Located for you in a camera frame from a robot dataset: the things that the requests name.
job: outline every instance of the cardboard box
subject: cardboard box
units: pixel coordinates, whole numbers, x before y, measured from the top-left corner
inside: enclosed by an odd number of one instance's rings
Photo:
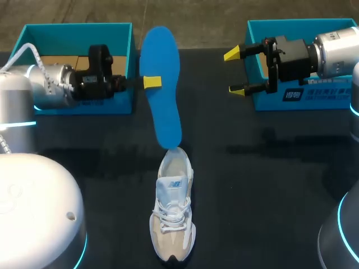
[[[87,56],[41,56],[44,64],[69,64],[75,70],[89,69],[89,58]],[[126,73],[126,57],[113,56],[112,74],[125,75]]]
[[[315,36],[356,26],[351,18],[305,19],[305,20],[261,20],[248,21],[246,44],[261,42],[265,37],[284,35],[288,40],[304,39],[311,44]],[[245,59],[249,83],[268,80],[268,69],[264,54]],[[309,84],[300,86],[298,81],[278,81],[278,92],[253,95],[256,110],[299,110],[299,109],[348,109],[351,98],[352,76],[321,80],[313,73]]]
[[[25,25],[12,51],[11,57],[25,43],[36,46],[45,64],[68,63],[88,68],[87,54],[91,45],[106,44],[114,58],[114,75],[135,77],[136,47],[132,24],[42,24]],[[35,64],[30,51],[26,51],[17,65]],[[82,101],[71,109],[36,111],[45,115],[130,114],[134,91],[127,89],[106,100]]]

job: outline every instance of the white cable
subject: white cable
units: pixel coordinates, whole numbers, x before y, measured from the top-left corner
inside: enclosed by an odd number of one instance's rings
[[[5,138],[0,134],[0,145],[2,146],[2,149],[6,154],[10,154],[11,150],[9,148],[9,145],[6,143]]]
[[[35,60],[38,64],[42,74],[44,75],[44,77],[46,79],[47,88],[49,88],[50,84],[53,84],[55,86],[63,88],[64,91],[73,91],[73,87],[71,84],[64,84],[64,83],[58,82],[49,76],[48,72],[46,71],[46,69],[44,67],[43,62],[41,61],[40,54],[38,53],[38,50],[31,43],[26,43],[26,44],[22,45],[22,47],[15,53],[15,55],[0,69],[0,73],[6,72],[19,59],[19,57],[24,53],[24,51],[26,49],[31,49],[31,51],[33,52]]]

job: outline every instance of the white sneaker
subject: white sneaker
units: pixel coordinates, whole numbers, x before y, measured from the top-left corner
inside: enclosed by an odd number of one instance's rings
[[[196,238],[192,223],[193,170],[183,149],[167,151],[158,171],[156,202],[150,217],[155,251],[163,261],[183,261]]]

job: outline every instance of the cardboard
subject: cardboard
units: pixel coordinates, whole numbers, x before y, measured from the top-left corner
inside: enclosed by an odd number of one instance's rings
[[[41,56],[44,64],[69,64],[72,67],[77,65],[78,56]]]
[[[126,71],[126,57],[113,56],[112,74],[124,75]],[[87,70],[89,68],[89,59],[85,56],[79,56],[77,61],[76,70]]]
[[[69,64],[75,70],[89,69],[89,59],[86,56],[41,56],[44,64]],[[113,56],[112,74],[124,75],[126,72],[126,56]]]

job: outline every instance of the shoe insole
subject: shoe insole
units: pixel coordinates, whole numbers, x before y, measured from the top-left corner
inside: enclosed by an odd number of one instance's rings
[[[172,33],[166,27],[151,29],[143,42],[140,76],[160,76],[162,87],[146,89],[156,136],[161,147],[175,149],[182,139],[181,121],[176,104],[180,55]]]

